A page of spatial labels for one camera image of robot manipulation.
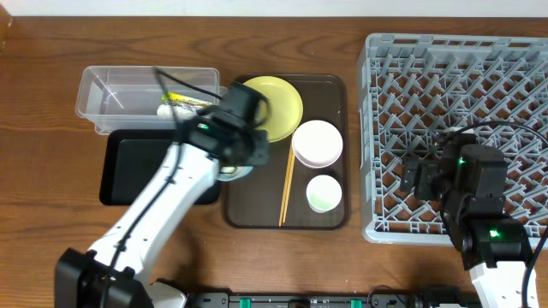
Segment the light blue bowl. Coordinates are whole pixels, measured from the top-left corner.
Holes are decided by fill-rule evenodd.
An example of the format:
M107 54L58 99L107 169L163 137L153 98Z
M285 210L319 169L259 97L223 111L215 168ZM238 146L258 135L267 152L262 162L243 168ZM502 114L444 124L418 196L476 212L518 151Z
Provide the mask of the light blue bowl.
M252 166L225 166L220 169L217 179L219 181L235 181L237 179L247 176L252 170Z

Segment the green yellow snack wrapper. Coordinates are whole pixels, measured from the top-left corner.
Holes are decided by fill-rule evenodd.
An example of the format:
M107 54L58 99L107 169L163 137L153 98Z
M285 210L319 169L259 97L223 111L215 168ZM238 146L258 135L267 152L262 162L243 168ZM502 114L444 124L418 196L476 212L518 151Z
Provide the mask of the green yellow snack wrapper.
M176 92L168 92L161 97L161 100L165 103L175 103L175 104L189 104L193 106L206 107L211 106L212 103L205 101L203 99L192 98L185 96Z

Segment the white tissue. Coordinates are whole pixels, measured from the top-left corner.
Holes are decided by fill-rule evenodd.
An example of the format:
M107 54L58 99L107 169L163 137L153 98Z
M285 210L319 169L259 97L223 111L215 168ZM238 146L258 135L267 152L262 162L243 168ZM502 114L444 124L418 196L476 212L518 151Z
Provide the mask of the white tissue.
M157 108L157 116L172 117L176 114L178 118L190 118L196 115L195 110L182 105L161 104Z

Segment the pink bowl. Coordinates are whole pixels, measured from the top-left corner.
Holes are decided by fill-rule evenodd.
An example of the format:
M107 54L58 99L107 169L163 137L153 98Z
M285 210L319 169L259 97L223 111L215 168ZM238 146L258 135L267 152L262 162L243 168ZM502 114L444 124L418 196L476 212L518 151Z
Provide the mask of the pink bowl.
M343 153L343 137L331 123L311 120L301 124L292 137L295 157L311 169L332 165Z

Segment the white green cup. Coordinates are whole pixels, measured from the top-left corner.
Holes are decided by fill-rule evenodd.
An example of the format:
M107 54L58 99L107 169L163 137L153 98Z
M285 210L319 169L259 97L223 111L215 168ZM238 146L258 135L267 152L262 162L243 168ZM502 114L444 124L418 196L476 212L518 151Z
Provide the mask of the white green cup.
M334 210L341 203L343 190L335 178L329 175L318 175L307 184L306 198L313 211L326 213Z

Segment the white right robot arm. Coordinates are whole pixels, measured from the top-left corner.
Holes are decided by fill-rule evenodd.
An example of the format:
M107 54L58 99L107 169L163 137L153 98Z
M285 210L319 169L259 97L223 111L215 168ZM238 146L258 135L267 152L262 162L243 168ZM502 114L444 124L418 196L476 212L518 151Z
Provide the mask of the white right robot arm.
M438 160L406 157L400 189L436 201L440 218L484 307L539 304L532 248L522 223L504 211L508 164L475 134L445 133Z

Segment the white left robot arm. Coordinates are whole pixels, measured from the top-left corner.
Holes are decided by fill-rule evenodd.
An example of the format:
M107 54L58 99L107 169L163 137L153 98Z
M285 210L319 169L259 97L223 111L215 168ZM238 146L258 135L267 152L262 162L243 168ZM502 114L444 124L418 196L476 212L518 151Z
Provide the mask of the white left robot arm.
M183 307L186 294L150 280L159 253L223 167L268 160L261 125L269 105L260 92L235 82L220 105L176 123L176 138L157 172L123 216L87 252L69 248L54 275L56 307Z

